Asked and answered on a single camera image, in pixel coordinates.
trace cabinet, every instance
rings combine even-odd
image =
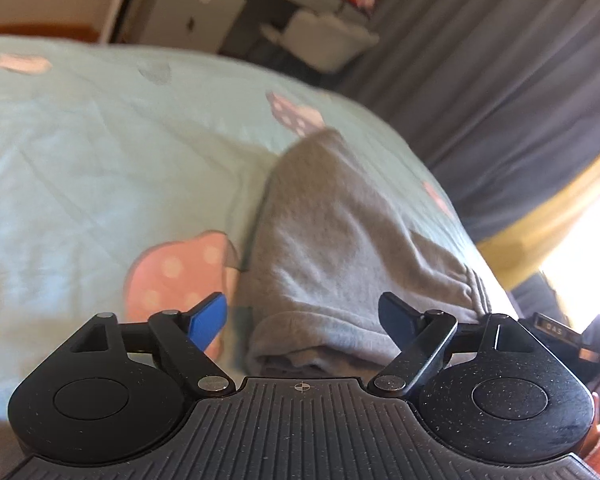
[[[245,0],[147,0],[134,43],[216,53]]]

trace yellow curtain trim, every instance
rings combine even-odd
[[[505,290],[531,276],[600,196],[600,155],[555,196],[506,229],[478,243]]]

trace white chair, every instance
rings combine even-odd
[[[297,10],[284,30],[260,25],[260,33],[321,73],[334,73],[379,41],[377,34],[334,14]]]

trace curtain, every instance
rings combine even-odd
[[[600,0],[384,0],[370,28],[378,46],[321,84],[407,140],[474,241],[600,154]]]
[[[511,290],[536,272],[599,197],[600,155],[555,196],[478,243],[478,249],[503,288]]]
[[[556,321],[569,323],[569,319],[560,309],[555,290],[542,272],[533,273],[514,288],[511,295],[518,306],[520,317],[530,317],[536,312],[542,312]]]

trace bedsheet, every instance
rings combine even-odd
[[[167,307],[157,291],[134,303],[125,285],[152,248],[179,243],[205,269],[168,308],[194,303],[209,283],[228,286],[269,171],[325,126],[419,234],[480,274],[493,311],[514,314],[444,191],[362,106],[192,52],[0,37],[1,54],[48,66],[0,67],[0,418],[17,384],[94,313]],[[177,262],[164,265],[179,279]],[[230,310],[221,365],[238,381],[249,323],[246,308]]]

